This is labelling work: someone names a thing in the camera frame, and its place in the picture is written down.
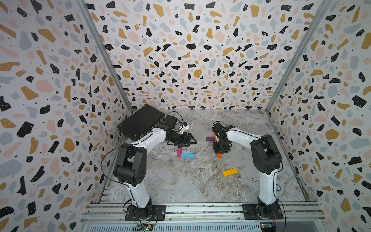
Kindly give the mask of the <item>magenta block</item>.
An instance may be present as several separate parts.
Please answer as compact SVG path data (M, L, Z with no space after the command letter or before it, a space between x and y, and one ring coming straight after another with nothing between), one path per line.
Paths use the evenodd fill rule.
M178 148L178 151L177 151L177 157L178 158L181 158L182 157L182 148Z

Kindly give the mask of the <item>light blue long block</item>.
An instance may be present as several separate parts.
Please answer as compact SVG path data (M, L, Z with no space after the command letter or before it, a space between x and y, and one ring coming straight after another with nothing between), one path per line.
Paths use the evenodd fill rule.
M184 159L194 159L195 154L193 154L193 153L182 153L181 157L184 158Z

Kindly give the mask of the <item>amber long block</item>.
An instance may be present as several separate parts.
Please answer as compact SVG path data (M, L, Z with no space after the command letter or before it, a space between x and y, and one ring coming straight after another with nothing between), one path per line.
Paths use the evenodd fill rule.
M235 174L237 174L237 173L238 173L238 171L237 171L236 168L234 168L234 169L229 169L229 170L226 170L226 171L223 171L223 172L222 172L222 174L223 174L224 177L228 177L228 176L231 176L231 175L235 175Z

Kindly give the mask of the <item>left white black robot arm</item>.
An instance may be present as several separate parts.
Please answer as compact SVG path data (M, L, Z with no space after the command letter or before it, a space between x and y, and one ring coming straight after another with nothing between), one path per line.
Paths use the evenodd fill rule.
M127 208L126 220L146 220L153 216L152 199L143 183L147 170L147 155L164 141L178 148L196 144L197 140L188 133L189 125L176 117L167 115L152 124L143 137L130 144L124 143L118 152L113 175L120 184L127 187L131 205Z

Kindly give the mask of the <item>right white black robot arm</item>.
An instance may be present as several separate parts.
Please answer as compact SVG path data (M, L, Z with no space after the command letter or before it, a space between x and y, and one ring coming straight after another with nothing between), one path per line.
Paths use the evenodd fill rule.
M216 154L228 153L232 143L238 143L251 150L253 164L260 173L260 193L257 203L243 205L244 218L246 220L283 219L283 208L276 197L276 174L282 166L282 155L272 136L254 135L233 125L223 126L221 122L213 124L212 131L216 136L216 141L213 142Z

